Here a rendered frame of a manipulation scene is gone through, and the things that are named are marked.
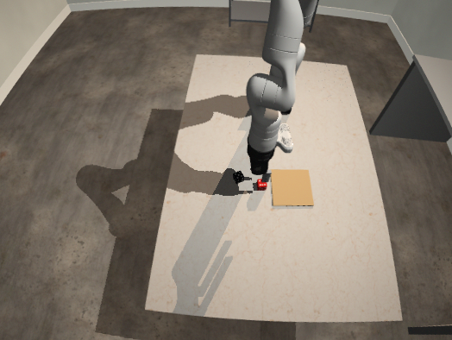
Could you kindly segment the black die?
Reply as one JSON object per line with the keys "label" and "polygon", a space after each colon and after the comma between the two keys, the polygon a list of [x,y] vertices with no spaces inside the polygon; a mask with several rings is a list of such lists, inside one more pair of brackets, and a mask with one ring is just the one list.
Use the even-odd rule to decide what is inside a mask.
{"label": "black die", "polygon": [[233,173],[233,179],[236,184],[241,183],[244,181],[244,176],[242,174],[242,171],[238,171],[236,173]]}

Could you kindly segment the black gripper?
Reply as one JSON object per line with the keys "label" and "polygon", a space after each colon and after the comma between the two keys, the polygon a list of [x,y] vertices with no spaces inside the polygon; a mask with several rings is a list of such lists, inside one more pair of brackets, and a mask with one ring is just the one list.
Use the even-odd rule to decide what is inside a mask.
{"label": "black gripper", "polygon": [[248,156],[250,158],[251,172],[254,175],[262,175],[261,183],[268,182],[271,170],[268,162],[273,158],[274,150],[279,147],[284,153],[291,153],[293,149],[289,127],[281,123],[278,134],[271,139],[261,139],[253,134],[251,127],[248,133]]}

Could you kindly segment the red die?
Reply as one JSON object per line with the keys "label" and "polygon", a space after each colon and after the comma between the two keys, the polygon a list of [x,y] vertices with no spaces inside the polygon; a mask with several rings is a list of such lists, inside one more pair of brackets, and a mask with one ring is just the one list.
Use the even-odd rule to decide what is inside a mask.
{"label": "red die", "polygon": [[257,191],[265,191],[267,189],[267,183],[261,183],[261,179],[257,180]]}

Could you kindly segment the tan square mat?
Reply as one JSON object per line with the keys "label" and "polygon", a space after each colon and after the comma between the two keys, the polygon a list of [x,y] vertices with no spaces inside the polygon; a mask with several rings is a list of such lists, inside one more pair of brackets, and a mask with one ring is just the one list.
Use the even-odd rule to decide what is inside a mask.
{"label": "tan square mat", "polygon": [[314,205],[309,170],[270,170],[273,206]]}

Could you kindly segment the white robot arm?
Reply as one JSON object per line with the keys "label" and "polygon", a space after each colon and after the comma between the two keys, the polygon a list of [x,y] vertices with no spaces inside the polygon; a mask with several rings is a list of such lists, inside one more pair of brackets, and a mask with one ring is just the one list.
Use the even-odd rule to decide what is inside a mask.
{"label": "white robot arm", "polygon": [[271,64],[270,73],[254,74],[246,88],[251,131],[261,139],[278,134],[280,112],[295,103],[295,77],[305,53],[301,38],[316,5],[317,0],[271,0],[262,50],[262,59]]}

